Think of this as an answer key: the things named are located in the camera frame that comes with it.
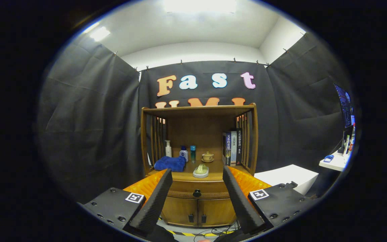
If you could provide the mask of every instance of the saucer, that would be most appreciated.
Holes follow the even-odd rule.
[[[214,158],[212,158],[212,160],[211,161],[204,161],[202,158],[201,158],[201,161],[202,162],[205,162],[205,163],[210,163],[210,162],[213,162],[215,159]]]

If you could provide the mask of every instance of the cabinet handle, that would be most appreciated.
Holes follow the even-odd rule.
[[[200,190],[195,190],[192,194],[194,197],[200,197],[201,196],[201,191]]]

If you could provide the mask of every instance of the wooden cabinet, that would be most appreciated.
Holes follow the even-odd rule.
[[[161,216],[168,224],[188,227],[220,227],[232,224],[236,217],[222,179],[222,132],[243,130],[241,165],[234,168],[253,175],[258,150],[256,104],[245,106],[201,106],[141,110],[141,150],[145,175],[153,175],[155,162],[165,155],[164,140],[171,141],[172,156],[178,157],[186,146],[189,162],[183,172],[172,172],[173,183]],[[195,163],[190,146],[197,148]],[[203,163],[203,153],[214,154],[214,161]],[[209,176],[195,178],[200,164],[209,168]]]
[[[161,216],[168,224],[188,227],[221,227],[236,219],[230,199],[167,197]]]

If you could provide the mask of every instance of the blue towel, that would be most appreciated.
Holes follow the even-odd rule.
[[[160,158],[160,160],[156,161],[155,169],[165,170],[166,168],[170,168],[171,171],[183,172],[185,164],[186,158],[184,158],[183,156],[174,158],[164,156]]]

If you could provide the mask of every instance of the monitor screen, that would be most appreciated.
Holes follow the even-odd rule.
[[[335,85],[335,89],[337,89],[338,96],[340,98],[340,104],[341,104],[341,112],[343,113],[343,120],[344,120],[344,127],[352,126],[355,122],[355,116],[353,113],[353,107],[350,103],[350,96],[349,94],[339,87],[338,85]]]

